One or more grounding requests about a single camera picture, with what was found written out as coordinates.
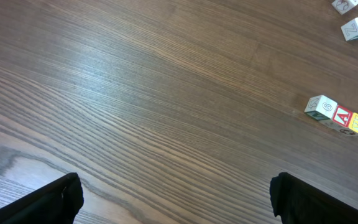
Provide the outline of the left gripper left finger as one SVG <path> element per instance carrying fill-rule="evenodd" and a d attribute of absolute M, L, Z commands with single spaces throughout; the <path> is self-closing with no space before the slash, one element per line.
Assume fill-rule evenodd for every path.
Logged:
<path fill-rule="evenodd" d="M 84 204 L 76 172 L 0 208 L 0 224 L 72 224 Z"/>

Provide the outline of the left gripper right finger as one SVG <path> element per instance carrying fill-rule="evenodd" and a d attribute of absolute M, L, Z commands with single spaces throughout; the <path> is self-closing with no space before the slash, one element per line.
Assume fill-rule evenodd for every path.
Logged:
<path fill-rule="evenodd" d="M 287 172 L 271 179 L 269 192 L 273 214 L 283 224 L 358 223 L 358 209 Z"/>

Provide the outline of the red picture block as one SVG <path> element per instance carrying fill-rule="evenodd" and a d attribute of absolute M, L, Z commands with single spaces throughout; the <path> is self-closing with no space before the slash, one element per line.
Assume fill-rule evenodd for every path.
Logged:
<path fill-rule="evenodd" d="M 351 110 L 338 105 L 331 119 L 324 119 L 319 123 L 342 134 L 353 136 L 356 133 L 349 127 L 353 114 Z"/>

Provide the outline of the yellow block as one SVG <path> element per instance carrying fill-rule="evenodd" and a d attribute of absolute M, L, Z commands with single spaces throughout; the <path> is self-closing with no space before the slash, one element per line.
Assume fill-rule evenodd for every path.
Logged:
<path fill-rule="evenodd" d="M 346 136 L 358 136 L 358 113 L 353 113 L 348 127 L 341 128 L 339 132 Z"/>

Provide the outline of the green number block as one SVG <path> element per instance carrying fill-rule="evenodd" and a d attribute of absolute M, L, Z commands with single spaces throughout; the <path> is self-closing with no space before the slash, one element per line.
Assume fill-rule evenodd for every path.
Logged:
<path fill-rule="evenodd" d="M 304 113 L 317 121 L 331 119 L 337 106 L 336 101 L 327 96 L 318 95 L 309 99 Z"/>

